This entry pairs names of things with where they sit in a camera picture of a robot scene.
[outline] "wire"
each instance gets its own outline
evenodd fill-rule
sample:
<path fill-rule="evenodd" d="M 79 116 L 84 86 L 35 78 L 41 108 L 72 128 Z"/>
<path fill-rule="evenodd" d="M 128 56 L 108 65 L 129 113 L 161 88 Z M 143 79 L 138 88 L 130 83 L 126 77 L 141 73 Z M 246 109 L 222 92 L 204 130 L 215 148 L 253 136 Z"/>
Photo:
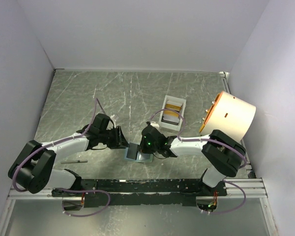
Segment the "wire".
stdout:
<path fill-rule="evenodd" d="M 238 188 L 243 193 L 244 199 L 242 200 L 241 204 L 239 204 L 238 206 L 236 206 L 236 207 L 234 207 L 234 208 L 232 208 L 230 210 L 224 210 L 224 211 L 218 211 L 218 212 L 216 212 L 216 211 L 215 212 L 208 212 L 208 214 L 210 214 L 210 215 L 212 215 L 212 214 L 214 214 L 214 215 L 221 215 L 221 214 L 230 213 L 230 212 L 232 212 L 234 210 L 237 210 L 237 209 L 241 208 L 245 204 L 245 202 L 246 202 L 246 199 L 247 199 L 246 193 L 245 193 L 245 191 L 241 187 L 239 187 L 237 184 L 234 184 L 232 182 L 226 181 L 225 179 L 223 180 L 223 182 L 228 183 L 228 184 L 231 184 L 231 185 L 235 186 L 236 188 Z"/>
<path fill-rule="evenodd" d="M 155 112 L 150 118 L 149 118 L 149 122 L 151 122 L 151 120 L 154 118 L 154 116 L 156 116 L 158 113 L 162 112 L 162 111 L 172 111 L 172 112 L 175 112 L 181 119 L 182 119 L 182 129 L 178 132 L 177 134 L 177 138 L 179 141 L 182 142 L 181 138 L 180 138 L 180 134 L 184 131 L 185 129 L 185 126 L 186 126 L 186 120 L 185 118 L 177 111 L 173 110 L 173 109 L 168 109 L 168 108 L 164 108 L 164 109 L 161 109 L 157 112 Z"/>
<path fill-rule="evenodd" d="M 81 198 L 81 204 L 84 205 L 84 196 L 85 196 L 85 193 L 82 193 L 82 198 Z"/>
<path fill-rule="evenodd" d="M 246 160 L 246 158 L 245 158 L 245 157 L 244 157 L 239 151 L 237 151 L 236 149 L 234 149 L 233 147 L 231 147 L 231 146 L 229 146 L 229 145 L 227 145 L 227 144 L 225 144 L 225 143 L 222 143 L 222 142 L 217 141 L 217 140 L 214 140 L 214 139 L 201 139 L 201 138 L 200 138 L 200 139 L 182 139 L 182 138 L 180 137 L 180 134 L 184 131 L 187 122 L 186 122 L 185 118 L 184 118 L 179 112 L 177 112 L 177 111 L 175 111 L 175 110 L 168 109 L 168 108 L 161 109 L 161 110 L 155 112 L 155 113 L 150 117 L 150 119 L 149 119 L 148 121 L 151 122 L 151 120 L 154 118 L 154 116 L 156 116 L 156 115 L 157 115 L 158 113 L 160 113 L 161 111 L 172 111 L 172 112 L 175 112 L 175 113 L 178 114 L 178 116 L 182 119 L 182 129 L 181 129 L 181 130 L 178 132 L 178 134 L 177 134 L 177 138 L 178 138 L 179 141 L 181 141 L 181 142 L 197 142 L 197 141 L 202 142 L 202 141 L 207 141 L 207 142 L 212 142 L 212 143 L 219 144 L 219 145 L 224 146 L 224 147 L 226 147 L 227 149 L 229 149 L 229 150 L 235 152 L 235 153 L 236 153 L 236 154 L 237 154 L 237 155 L 243 160 L 244 164 L 241 165 L 240 168 L 243 168 L 243 167 L 245 167 L 245 166 L 247 165 L 247 160 Z"/>
<path fill-rule="evenodd" d="M 160 159 L 160 160 L 164 160 L 164 159 L 166 159 L 167 157 L 165 157 L 165 158 L 159 158 L 158 156 L 155 156 L 156 158 L 158 158 L 158 159 Z"/>
<path fill-rule="evenodd" d="M 225 143 L 222 143 L 222 142 L 217 141 L 217 140 L 214 140 L 214 139 L 199 139 L 198 141 L 207 141 L 207 142 L 211 142 L 211 143 L 215 143 L 215 144 L 219 144 L 219 145 L 221 145 L 221 146 L 224 146 L 224 147 L 226 147 L 227 149 L 229 149 L 229 150 L 235 152 L 235 153 L 236 153 L 236 154 L 242 159 L 242 161 L 244 162 L 244 164 L 242 164 L 242 165 L 239 167 L 240 169 L 243 168 L 243 167 L 245 167 L 245 166 L 247 165 L 247 160 L 246 160 L 246 158 L 244 157 L 244 155 L 242 155 L 239 151 L 237 151 L 236 149 L 234 149 L 233 147 L 231 147 L 231 146 L 229 146 L 229 145 L 227 145 L 227 144 L 225 144 Z"/>
<path fill-rule="evenodd" d="M 27 158 L 25 158 L 25 159 L 21 162 L 21 164 L 16 168 L 16 170 L 15 170 L 15 172 L 14 172 L 14 174 L 13 174 L 13 178 L 12 178 L 12 185 L 13 185 L 13 187 L 15 188 L 16 191 L 18 191 L 18 192 L 26 192 L 26 191 L 27 191 L 26 189 L 20 189 L 20 188 L 17 186 L 17 184 L 16 184 L 16 177 L 17 177 L 17 175 L 18 175 L 20 169 L 21 169 L 21 168 L 22 168 L 22 167 L 23 167 L 23 166 L 24 166 L 29 160 L 31 160 L 31 159 L 32 159 L 37 153 L 39 153 L 40 151 L 42 151 L 42 150 L 45 149 L 45 148 L 49 148 L 49 147 L 54 146 L 54 145 L 62 144 L 62 143 L 64 143 L 64 142 L 69 141 L 69 140 L 72 140 L 72 139 L 78 139 L 78 138 L 81 138 L 81 137 L 83 137 L 83 136 L 87 133 L 87 131 L 89 130 L 90 126 L 92 125 L 92 123 L 93 123 L 93 121 L 94 121 L 94 119 L 95 119 L 97 104 L 100 106 L 102 112 L 103 112 L 104 114 L 106 114 L 105 111 L 104 111 L 104 109 L 103 109 L 103 107 L 102 107 L 102 105 L 100 104 L 99 100 L 98 100 L 97 98 L 95 98 L 95 106 L 94 106 L 94 111 L 93 111 L 93 115 L 92 115 L 91 121 L 90 121 L 90 123 L 88 124 L 88 126 L 86 127 L 86 129 L 84 130 L 84 132 L 83 132 L 82 134 L 77 135 L 77 136 L 70 136 L 70 137 L 66 137 L 66 138 L 63 138 L 63 139 L 59 139 L 59 140 L 57 140 L 57 141 L 55 141 L 55 142 L 51 142 L 50 144 L 47 144 L 47 145 L 41 146 L 40 148 L 38 148 L 37 150 L 35 150 L 34 152 L 32 152 Z"/>
<path fill-rule="evenodd" d="M 70 214 L 64 209 L 64 204 L 62 203 L 62 210 L 63 210 L 62 213 L 66 214 L 68 216 L 73 216 L 73 217 L 88 217 L 88 216 L 92 216 L 92 215 L 96 215 L 98 213 L 101 213 L 103 210 L 105 210 L 108 207 L 108 205 L 110 203 L 110 200 L 111 200 L 109 193 L 104 191 L 104 190 L 100 190 L 100 189 L 95 189 L 95 190 L 70 190 L 70 189 L 65 189 L 65 188 L 58 188 L 58 190 L 68 192 L 68 193 L 104 193 L 104 194 L 107 195 L 107 197 L 108 197 L 107 203 L 101 210 L 98 210 L 96 212 L 93 212 L 91 214 L 86 214 L 86 215 Z"/>
<path fill-rule="evenodd" d="M 184 131 L 187 122 L 186 122 L 185 118 L 184 118 L 179 112 L 177 112 L 177 111 L 175 111 L 175 110 L 168 109 L 168 108 L 161 109 L 161 110 L 155 112 L 155 113 L 150 117 L 150 119 L 149 119 L 148 121 L 151 122 L 151 120 L 152 120 L 152 119 L 153 119 L 158 113 L 160 113 L 161 111 L 172 111 L 172 112 L 175 112 L 175 113 L 178 114 L 178 116 L 182 119 L 182 129 L 181 129 L 181 130 L 178 132 L 178 134 L 177 134 L 177 139 L 178 139 L 179 141 L 181 141 L 181 142 L 198 142 L 198 141 L 202 142 L 202 141 L 207 141 L 207 142 L 212 142 L 212 143 L 215 143 L 215 144 L 219 144 L 219 145 L 221 145 L 221 146 L 223 146 L 223 147 L 225 147 L 225 148 L 227 148 L 227 149 L 233 151 L 234 153 L 236 153 L 236 154 L 237 154 L 237 155 L 243 160 L 244 164 L 241 165 L 239 168 L 243 168 L 243 167 L 245 167 L 245 166 L 247 165 L 247 160 L 246 160 L 246 158 L 245 158 L 245 157 L 244 157 L 239 151 L 237 151 L 236 149 L 234 149 L 233 147 L 231 147 L 231 146 L 229 146 L 229 145 L 227 145 L 227 144 L 225 144 L 225 143 L 222 143 L 222 142 L 217 141 L 217 140 L 214 140 L 214 139 L 201 139 L 201 138 L 199 138 L 199 139 L 182 139 L 182 138 L 180 137 L 180 134 Z M 244 191 L 241 187 L 239 187 L 238 185 L 236 185 L 236 184 L 234 184 L 234 183 L 228 182 L 228 181 L 226 181 L 226 180 L 223 180 L 223 181 L 224 181 L 225 183 L 229 183 L 229 184 L 231 184 L 231 185 L 237 187 L 240 191 L 242 191 L 242 193 L 244 194 L 244 200 L 242 201 L 242 203 L 241 203 L 240 205 L 236 206 L 236 207 L 233 208 L 233 209 L 226 210 L 226 211 L 220 211 L 220 212 L 213 212 L 213 213 L 208 212 L 208 214 L 224 214 L 224 213 L 232 212 L 232 211 L 237 210 L 237 209 L 239 209 L 240 207 L 242 207 L 242 206 L 245 204 L 245 202 L 246 202 L 246 193 L 245 193 L 245 191 Z"/>

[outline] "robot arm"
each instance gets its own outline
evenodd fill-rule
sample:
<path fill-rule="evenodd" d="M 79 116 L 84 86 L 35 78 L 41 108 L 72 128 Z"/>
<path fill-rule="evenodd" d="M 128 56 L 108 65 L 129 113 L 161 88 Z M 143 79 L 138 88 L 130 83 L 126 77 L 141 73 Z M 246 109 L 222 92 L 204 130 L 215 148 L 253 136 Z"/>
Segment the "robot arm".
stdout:
<path fill-rule="evenodd" d="M 205 139 L 222 142 L 240 154 L 245 155 L 245 148 L 220 130 L 213 130 L 210 135 L 194 138 L 177 136 L 165 137 L 155 127 L 148 126 L 142 131 L 142 139 L 138 146 L 141 153 L 153 154 L 158 152 L 164 157 L 178 157 L 180 155 L 199 155 L 203 153 L 212 166 L 206 170 L 202 182 L 207 189 L 214 188 L 225 177 L 235 177 L 242 159 L 233 151 Z"/>
<path fill-rule="evenodd" d="M 111 118 L 105 114 L 98 114 L 90 129 L 84 136 L 79 136 L 85 131 L 87 125 L 68 137 L 68 141 L 57 144 L 57 141 L 39 143 L 29 141 L 11 166 L 8 176 L 13 178 L 16 168 L 35 150 L 42 146 L 55 143 L 51 147 L 44 148 L 33 156 L 19 171 L 16 182 L 31 193 L 38 193 L 44 187 L 78 189 L 81 186 L 81 177 L 71 170 L 55 170 L 55 160 L 60 160 L 77 152 L 87 151 L 99 143 L 107 145 L 110 149 L 126 148 L 129 146 L 120 126 L 107 129 Z"/>

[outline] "white enclosure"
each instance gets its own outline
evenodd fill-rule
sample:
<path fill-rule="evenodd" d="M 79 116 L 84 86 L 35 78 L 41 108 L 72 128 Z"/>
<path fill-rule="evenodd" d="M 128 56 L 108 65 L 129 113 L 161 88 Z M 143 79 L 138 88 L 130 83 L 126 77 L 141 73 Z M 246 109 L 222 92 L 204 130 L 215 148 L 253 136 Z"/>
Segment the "white enclosure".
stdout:
<path fill-rule="evenodd" d="M 18 0 L 55 68 L 229 71 L 267 0 Z"/>
<path fill-rule="evenodd" d="M 249 158 L 295 236 L 295 0 L 0 0 L 0 215 L 54 68 L 230 72 L 257 107 Z"/>
<path fill-rule="evenodd" d="M 0 0 L 0 215 L 11 186 L 7 176 L 36 132 L 53 69 L 15 0 Z"/>

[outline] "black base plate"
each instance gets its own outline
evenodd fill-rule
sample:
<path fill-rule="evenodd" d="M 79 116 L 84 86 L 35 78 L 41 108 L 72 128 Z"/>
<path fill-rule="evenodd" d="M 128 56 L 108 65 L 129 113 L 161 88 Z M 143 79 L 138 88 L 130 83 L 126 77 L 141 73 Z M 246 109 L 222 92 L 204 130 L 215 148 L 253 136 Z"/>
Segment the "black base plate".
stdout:
<path fill-rule="evenodd" d="M 200 179 L 83 179 L 82 188 L 93 188 L 110 193 L 111 206 L 121 205 L 159 205 L 182 204 L 183 206 L 196 206 L 197 196 L 210 196 L 200 190 Z M 219 182 L 213 188 L 219 196 L 226 196 L 224 182 Z M 72 197 L 72 194 L 53 190 L 53 197 Z M 86 194 L 84 207 L 104 206 L 107 196 L 102 193 Z"/>

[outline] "white box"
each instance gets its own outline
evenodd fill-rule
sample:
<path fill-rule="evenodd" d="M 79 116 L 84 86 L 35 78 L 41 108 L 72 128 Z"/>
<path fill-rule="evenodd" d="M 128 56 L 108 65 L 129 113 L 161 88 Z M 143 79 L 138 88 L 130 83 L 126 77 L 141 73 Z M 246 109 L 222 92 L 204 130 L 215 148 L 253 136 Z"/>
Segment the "white box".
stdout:
<path fill-rule="evenodd" d="M 185 108 L 186 108 L 186 99 L 182 99 L 182 98 L 177 98 L 177 97 L 172 97 L 172 96 L 166 95 L 165 96 L 165 99 L 164 99 L 164 102 L 163 102 L 162 109 L 165 108 L 166 102 L 168 100 L 177 101 L 177 102 L 183 104 L 182 105 L 182 109 L 180 111 L 180 114 L 183 116 L 184 115 L 184 112 L 185 112 Z M 168 124 L 168 123 L 162 122 L 163 112 L 164 111 L 161 112 L 161 115 L 159 117 L 159 121 L 158 121 L 159 126 L 161 128 L 165 128 L 165 129 L 171 129 L 171 130 L 174 130 L 174 131 L 180 131 L 181 124 L 182 124 L 182 119 L 180 118 L 180 121 L 179 121 L 179 124 L 178 125 Z"/>

